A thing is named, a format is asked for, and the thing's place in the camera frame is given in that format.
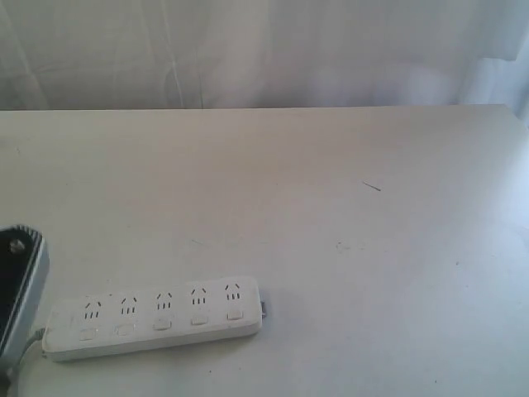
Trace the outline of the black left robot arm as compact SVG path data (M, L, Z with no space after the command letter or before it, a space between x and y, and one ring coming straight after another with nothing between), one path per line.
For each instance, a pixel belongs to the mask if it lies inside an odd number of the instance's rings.
M1 371L21 358L50 268L43 235L27 225L1 228Z

